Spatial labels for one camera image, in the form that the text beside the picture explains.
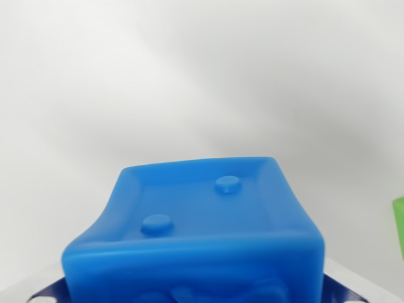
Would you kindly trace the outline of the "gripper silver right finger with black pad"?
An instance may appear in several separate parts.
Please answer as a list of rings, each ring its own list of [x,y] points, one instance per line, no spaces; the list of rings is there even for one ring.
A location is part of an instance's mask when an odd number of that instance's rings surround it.
[[[332,259],[324,260],[321,302],[403,302],[403,299],[347,269]]]

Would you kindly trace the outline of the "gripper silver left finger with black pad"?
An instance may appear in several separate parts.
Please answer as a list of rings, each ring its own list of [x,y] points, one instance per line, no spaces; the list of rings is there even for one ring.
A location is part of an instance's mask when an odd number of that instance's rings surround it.
[[[71,302],[61,262],[2,290],[1,302]]]

